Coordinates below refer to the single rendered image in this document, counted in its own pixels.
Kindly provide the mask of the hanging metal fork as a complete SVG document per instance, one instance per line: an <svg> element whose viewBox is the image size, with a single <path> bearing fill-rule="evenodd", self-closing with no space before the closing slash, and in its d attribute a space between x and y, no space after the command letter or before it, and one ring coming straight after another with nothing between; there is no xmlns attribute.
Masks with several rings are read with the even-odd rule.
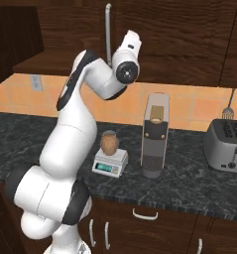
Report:
<svg viewBox="0 0 237 254"><path fill-rule="evenodd" d="M232 99L233 99L234 91L235 91L235 89L232 89L231 95L230 95L230 98L229 98L228 105L227 105L227 107L224 108L223 111L222 111L222 118L223 118L223 119L232 120L233 117L234 117L234 111L233 111L233 109L231 108L231 102L232 102Z"/></svg>

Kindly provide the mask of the grey coffee machine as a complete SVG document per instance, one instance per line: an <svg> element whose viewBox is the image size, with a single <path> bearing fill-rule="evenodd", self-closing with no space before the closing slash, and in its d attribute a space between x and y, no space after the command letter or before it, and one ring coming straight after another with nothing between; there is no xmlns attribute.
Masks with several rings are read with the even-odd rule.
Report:
<svg viewBox="0 0 237 254"><path fill-rule="evenodd" d="M158 178L164 169L169 125L170 97L162 92L151 93L142 133L141 167L146 178Z"/></svg>

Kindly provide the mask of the narrow dark wood cabinet door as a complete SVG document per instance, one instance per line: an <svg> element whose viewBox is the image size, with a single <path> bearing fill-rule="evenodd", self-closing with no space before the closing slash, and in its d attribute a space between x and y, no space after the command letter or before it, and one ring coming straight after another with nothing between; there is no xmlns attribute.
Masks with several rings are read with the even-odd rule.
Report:
<svg viewBox="0 0 237 254"><path fill-rule="evenodd" d="M237 12L219 85L237 88Z"/></svg>

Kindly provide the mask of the wide dark wood cabinet door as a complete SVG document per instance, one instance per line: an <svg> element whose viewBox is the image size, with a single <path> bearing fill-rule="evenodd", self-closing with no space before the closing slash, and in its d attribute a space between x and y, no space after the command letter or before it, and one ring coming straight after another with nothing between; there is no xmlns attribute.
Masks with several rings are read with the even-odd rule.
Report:
<svg viewBox="0 0 237 254"><path fill-rule="evenodd" d="M115 36L139 34L142 82L215 86L237 0L116 0Z"/></svg>

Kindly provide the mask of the dark wood cabinet shelf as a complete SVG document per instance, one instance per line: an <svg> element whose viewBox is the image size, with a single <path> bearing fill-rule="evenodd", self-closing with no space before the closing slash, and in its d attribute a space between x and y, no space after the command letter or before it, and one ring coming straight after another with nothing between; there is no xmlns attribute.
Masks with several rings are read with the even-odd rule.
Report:
<svg viewBox="0 0 237 254"><path fill-rule="evenodd" d="M68 76L76 54L70 52L42 52L13 66L14 73Z"/></svg>

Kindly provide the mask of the dark wood cupboard door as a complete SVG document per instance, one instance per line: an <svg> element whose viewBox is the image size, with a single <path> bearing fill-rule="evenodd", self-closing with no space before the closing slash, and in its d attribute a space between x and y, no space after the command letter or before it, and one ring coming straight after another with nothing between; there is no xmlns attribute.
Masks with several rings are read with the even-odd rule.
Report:
<svg viewBox="0 0 237 254"><path fill-rule="evenodd" d="M104 254L186 254L191 233L169 227L149 226L108 218L110 249Z"/></svg>

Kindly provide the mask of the silver toaster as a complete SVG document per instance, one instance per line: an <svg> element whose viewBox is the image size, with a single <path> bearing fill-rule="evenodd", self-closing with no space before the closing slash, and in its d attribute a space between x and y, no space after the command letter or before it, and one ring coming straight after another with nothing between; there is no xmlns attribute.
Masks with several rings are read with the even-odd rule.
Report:
<svg viewBox="0 0 237 254"><path fill-rule="evenodd" d="M203 152L210 168L237 173L237 120L214 119L205 133Z"/></svg>

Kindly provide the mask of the dark wood drawer front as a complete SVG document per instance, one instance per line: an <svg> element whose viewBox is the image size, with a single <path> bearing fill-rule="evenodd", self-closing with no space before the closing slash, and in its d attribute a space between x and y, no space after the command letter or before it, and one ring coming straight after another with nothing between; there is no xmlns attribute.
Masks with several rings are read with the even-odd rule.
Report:
<svg viewBox="0 0 237 254"><path fill-rule="evenodd" d="M169 227L178 230L188 231L191 233L191 235L196 222L195 215L159 208L146 207L137 204L95 198L94 205L96 206L99 217L104 221L106 221L108 218L116 220L129 220L149 226ZM148 216L154 216L156 212L158 212L159 217L157 220L154 221L136 218L132 215L133 208L135 208L137 213Z"/></svg>

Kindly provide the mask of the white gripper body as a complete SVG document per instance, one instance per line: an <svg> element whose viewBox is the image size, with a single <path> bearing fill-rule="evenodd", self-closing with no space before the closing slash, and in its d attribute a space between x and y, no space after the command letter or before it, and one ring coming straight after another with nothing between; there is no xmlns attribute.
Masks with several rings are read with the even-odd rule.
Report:
<svg viewBox="0 0 237 254"><path fill-rule="evenodd" d="M132 30L127 32L124 40L125 45L129 48L140 48L142 44L139 35Z"/></svg>

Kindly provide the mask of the white digital scale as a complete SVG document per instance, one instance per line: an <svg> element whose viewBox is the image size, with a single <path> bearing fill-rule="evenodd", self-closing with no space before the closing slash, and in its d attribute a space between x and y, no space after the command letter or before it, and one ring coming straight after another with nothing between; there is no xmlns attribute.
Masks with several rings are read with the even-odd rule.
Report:
<svg viewBox="0 0 237 254"><path fill-rule="evenodd" d="M118 149L112 156L104 154L102 149L96 153L92 166L92 172L119 179L128 164L128 152Z"/></svg>

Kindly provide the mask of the grey wall socket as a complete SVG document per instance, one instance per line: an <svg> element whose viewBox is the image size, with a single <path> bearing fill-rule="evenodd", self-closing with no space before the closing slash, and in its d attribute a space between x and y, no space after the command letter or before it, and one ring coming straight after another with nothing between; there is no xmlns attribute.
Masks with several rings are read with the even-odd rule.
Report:
<svg viewBox="0 0 237 254"><path fill-rule="evenodd" d="M41 76L39 74L30 74L29 79L30 79L31 88L34 91L42 91L43 90Z"/></svg>

